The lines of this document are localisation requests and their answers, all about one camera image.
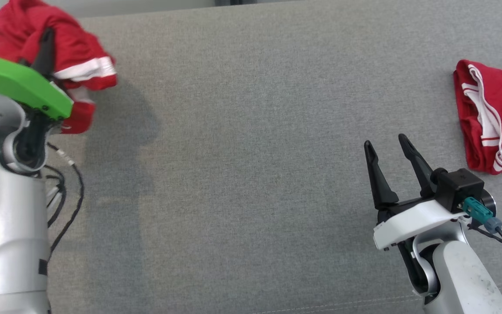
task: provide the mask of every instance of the red cloth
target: red cloth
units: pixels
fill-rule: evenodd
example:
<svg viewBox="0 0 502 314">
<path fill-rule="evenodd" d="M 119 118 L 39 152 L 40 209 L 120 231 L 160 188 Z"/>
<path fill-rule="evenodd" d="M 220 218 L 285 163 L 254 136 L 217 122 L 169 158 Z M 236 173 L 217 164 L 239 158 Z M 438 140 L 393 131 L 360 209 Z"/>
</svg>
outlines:
<svg viewBox="0 0 502 314">
<path fill-rule="evenodd" d="M 502 173 L 502 70 L 460 60 L 454 83 L 468 166 Z"/>
<path fill-rule="evenodd" d="M 0 58 L 33 63 L 40 37 L 48 27 L 55 33 L 54 76 L 67 89 L 99 91 L 117 84 L 113 58 L 93 34 L 69 14 L 40 0 L 10 0 L 0 9 Z M 75 102 L 63 133 L 82 133 L 90 127 L 93 102 Z"/>
</svg>

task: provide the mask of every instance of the gray fabric surface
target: gray fabric surface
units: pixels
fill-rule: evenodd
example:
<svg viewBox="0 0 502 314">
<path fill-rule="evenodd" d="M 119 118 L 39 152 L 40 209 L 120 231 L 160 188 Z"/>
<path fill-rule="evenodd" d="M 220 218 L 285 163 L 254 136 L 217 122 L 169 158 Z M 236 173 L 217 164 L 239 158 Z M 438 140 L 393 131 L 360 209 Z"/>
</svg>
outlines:
<svg viewBox="0 0 502 314">
<path fill-rule="evenodd" d="M 82 20 L 117 58 L 94 126 L 52 141 L 82 213 L 50 263 L 54 312 L 419 313 L 378 252 L 363 142 L 402 199 L 465 167 L 452 71 L 502 68 L 502 2 L 306 0 Z M 56 226 L 64 225 L 70 201 Z M 482 174 L 502 218 L 502 175 Z M 502 288 L 502 245 L 469 240 Z"/>
</svg>

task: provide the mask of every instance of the green plastic part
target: green plastic part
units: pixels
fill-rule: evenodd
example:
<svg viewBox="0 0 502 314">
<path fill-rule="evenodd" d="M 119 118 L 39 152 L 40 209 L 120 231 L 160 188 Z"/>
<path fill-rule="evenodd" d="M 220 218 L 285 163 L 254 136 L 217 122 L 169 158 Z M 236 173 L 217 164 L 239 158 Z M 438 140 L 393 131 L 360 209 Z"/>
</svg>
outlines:
<svg viewBox="0 0 502 314">
<path fill-rule="evenodd" d="M 0 95 L 39 109 L 52 119 L 71 116 L 73 101 L 35 70 L 0 58 Z"/>
</svg>

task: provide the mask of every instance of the robotic arm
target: robotic arm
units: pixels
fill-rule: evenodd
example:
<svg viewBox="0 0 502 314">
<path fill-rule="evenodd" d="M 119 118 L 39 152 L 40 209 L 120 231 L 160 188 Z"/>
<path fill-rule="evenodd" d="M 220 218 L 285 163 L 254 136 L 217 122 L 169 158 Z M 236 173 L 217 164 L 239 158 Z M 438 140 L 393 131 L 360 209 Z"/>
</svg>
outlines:
<svg viewBox="0 0 502 314">
<path fill-rule="evenodd" d="M 50 245 L 40 169 L 72 100 L 51 81 L 53 30 L 32 66 L 0 59 L 0 313 L 48 314 Z"/>
<path fill-rule="evenodd" d="M 420 198 L 402 202 L 379 168 L 371 142 L 364 145 L 378 209 L 375 245 L 385 251 L 398 247 L 412 286 L 424 297 L 427 314 L 502 314 L 502 294 L 464 233 L 467 219 L 476 217 L 472 207 L 487 208 L 486 219 L 496 215 L 484 182 L 466 169 L 432 171 L 406 135 L 400 134 L 399 142 L 421 187 Z M 470 228 L 481 225 L 473 219 Z"/>
</svg>

